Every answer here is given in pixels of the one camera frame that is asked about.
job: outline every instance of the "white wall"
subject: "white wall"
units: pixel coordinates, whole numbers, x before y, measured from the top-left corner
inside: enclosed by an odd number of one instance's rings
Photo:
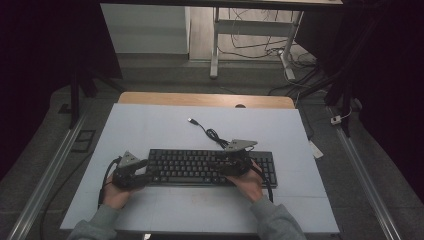
[[[116,53],[187,54],[189,7],[101,4]]]

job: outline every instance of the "person's left hand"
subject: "person's left hand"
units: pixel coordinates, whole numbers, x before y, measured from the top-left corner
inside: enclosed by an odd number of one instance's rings
[[[140,189],[135,190],[122,190],[117,186],[112,184],[112,175],[109,176],[106,180],[106,185],[104,186],[104,198],[103,204],[107,205],[114,209],[121,209],[128,202],[130,196]]]

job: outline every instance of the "white desk leg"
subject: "white desk leg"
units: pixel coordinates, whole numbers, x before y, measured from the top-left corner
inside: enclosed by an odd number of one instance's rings
[[[286,74],[287,80],[294,81],[296,80],[296,77],[294,76],[293,70],[290,66],[289,62],[289,54],[290,54],[290,48],[293,44],[294,37],[296,36],[297,29],[299,27],[300,19],[302,18],[303,12],[296,12],[297,15],[293,21],[293,26],[290,29],[289,35],[287,36],[287,42],[286,46],[284,47],[284,51],[282,54],[280,54],[281,62],[283,63],[284,72]]]
[[[219,8],[215,8],[215,19],[213,22],[213,46],[211,58],[211,72],[210,78],[216,79],[218,77],[218,32],[219,32]]]

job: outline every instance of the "power adapter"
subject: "power adapter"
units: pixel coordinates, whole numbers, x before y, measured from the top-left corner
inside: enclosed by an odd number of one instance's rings
[[[342,122],[340,115],[331,118],[331,124],[337,125]]]

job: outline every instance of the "gray sleeve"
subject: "gray sleeve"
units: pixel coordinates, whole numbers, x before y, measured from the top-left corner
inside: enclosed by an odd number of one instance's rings
[[[68,237],[68,240],[109,240],[116,237],[114,230],[115,220],[119,216],[119,210],[106,205],[101,205],[93,218],[87,222],[80,221]]]
[[[283,205],[275,206],[264,196],[250,210],[258,220],[258,235],[262,240],[306,240],[299,224]]]

